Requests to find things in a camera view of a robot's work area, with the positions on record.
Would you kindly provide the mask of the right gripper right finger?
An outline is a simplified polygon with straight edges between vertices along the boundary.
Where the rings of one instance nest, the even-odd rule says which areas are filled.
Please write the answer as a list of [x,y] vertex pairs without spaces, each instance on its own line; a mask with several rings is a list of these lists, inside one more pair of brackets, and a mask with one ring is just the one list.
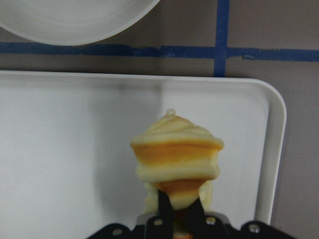
[[213,214],[206,214],[200,199],[186,209],[186,229],[194,239],[223,239],[222,221]]

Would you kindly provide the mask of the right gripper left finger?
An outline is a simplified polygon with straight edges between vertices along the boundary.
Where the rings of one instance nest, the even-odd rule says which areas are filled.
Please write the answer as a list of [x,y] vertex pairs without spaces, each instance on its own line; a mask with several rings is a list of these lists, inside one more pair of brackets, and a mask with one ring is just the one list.
[[158,210],[145,225],[145,239],[173,238],[173,209],[169,197],[158,190]]

